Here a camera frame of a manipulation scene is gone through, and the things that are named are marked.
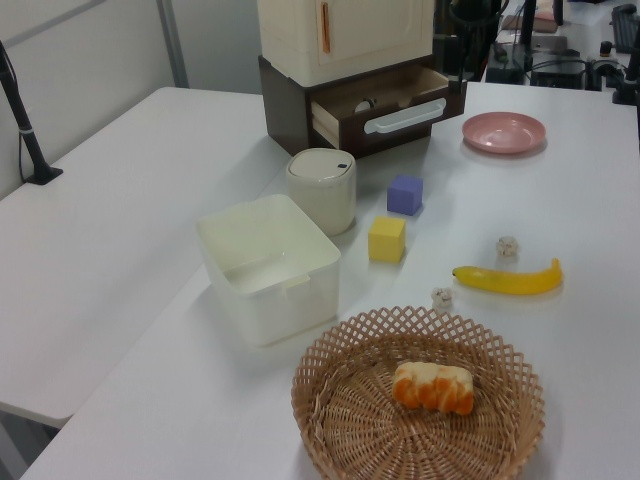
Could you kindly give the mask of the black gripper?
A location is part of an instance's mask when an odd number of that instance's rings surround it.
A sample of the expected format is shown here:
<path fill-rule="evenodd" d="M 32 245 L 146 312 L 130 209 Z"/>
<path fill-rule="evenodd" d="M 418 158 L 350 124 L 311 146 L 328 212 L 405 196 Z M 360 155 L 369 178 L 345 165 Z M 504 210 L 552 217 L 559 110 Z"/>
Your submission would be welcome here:
<path fill-rule="evenodd" d="M 436 34 L 433 39 L 433 55 L 435 69 L 448 76 L 448 87 L 451 94 L 463 93 L 466 87 L 464 74 L 459 73 L 461 65 L 461 40 L 456 35 Z"/>

